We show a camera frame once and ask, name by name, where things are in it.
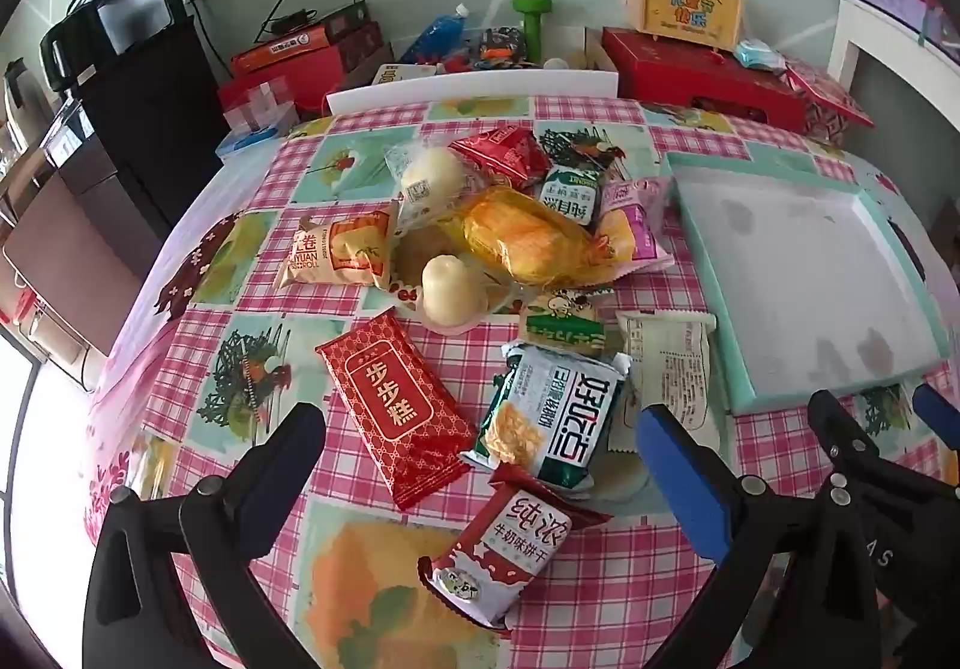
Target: green snack package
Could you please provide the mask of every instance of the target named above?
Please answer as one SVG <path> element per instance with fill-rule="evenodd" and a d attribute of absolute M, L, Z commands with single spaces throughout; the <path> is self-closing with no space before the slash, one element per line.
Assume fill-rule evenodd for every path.
<path fill-rule="evenodd" d="M 515 463 L 564 490 L 587 490 L 587 464 L 624 380 L 630 356 L 604 364 L 515 341 L 503 347 L 507 373 L 462 457 L 484 468 Z"/>
<path fill-rule="evenodd" d="M 589 225 L 600 196 L 600 173 L 554 166 L 546 174 L 541 203 L 579 225 Z"/>
<path fill-rule="evenodd" d="M 609 287 L 543 292 L 523 304 L 517 335 L 531 344 L 598 355 L 606 346 L 607 331 L 592 300 L 609 293 L 613 293 Z"/>

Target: yellow bread package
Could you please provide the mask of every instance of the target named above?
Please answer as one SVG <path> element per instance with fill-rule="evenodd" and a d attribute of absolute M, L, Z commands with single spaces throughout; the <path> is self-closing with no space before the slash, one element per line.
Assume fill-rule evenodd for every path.
<path fill-rule="evenodd" d="M 525 285 L 575 287 L 589 265 L 590 234 L 511 187 L 491 187 L 443 226 L 491 266 Z"/>
<path fill-rule="evenodd" d="M 390 287 L 390 250 L 397 223 L 397 201 L 371 207 L 367 214 L 314 224 L 299 222 L 290 253 L 274 288 L 294 283 Z"/>

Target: plastic bottle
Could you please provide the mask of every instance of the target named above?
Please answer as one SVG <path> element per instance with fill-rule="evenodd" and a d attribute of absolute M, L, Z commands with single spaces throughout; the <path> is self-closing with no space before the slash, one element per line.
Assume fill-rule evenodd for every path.
<path fill-rule="evenodd" d="M 432 65 L 440 62 L 440 59 L 453 52 L 460 43 L 464 35 L 464 23 L 469 14 L 467 6 L 460 4 L 455 14 L 435 18 L 429 28 L 426 28 L 419 38 L 410 44 L 410 48 L 403 52 L 400 63 Z"/>

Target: black cabinet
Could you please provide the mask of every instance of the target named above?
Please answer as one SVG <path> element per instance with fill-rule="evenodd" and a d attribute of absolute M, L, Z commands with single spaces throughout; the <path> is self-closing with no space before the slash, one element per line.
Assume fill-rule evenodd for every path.
<path fill-rule="evenodd" d="M 192 20 L 95 71 L 59 119 L 48 154 L 117 257 L 145 278 L 221 167 L 215 149 L 229 130 Z"/>

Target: red snack package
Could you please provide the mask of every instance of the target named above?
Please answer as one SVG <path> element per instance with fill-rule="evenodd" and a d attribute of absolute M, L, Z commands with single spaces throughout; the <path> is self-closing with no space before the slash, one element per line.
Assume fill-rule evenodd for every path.
<path fill-rule="evenodd" d="M 422 557 L 421 583 L 475 626 L 510 637 L 503 615 L 544 570 L 570 530 L 610 516 L 563 501 L 520 466 L 501 463 L 490 484 L 496 493 L 448 550 Z"/>
<path fill-rule="evenodd" d="M 384 311 L 316 347 L 350 408 L 364 444 L 397 509 L 453 482 L 469 464 L 476 429 L 430 371 L 394 318 Z"/>
<path fill-rule="evenodd" d="M 488 130 L 455 140 L 450 148 L 486 170 L 496 183 L 509 184 L 515 190 L 541 181 L 550 167 L 533 130 L 526 127 Z"/>

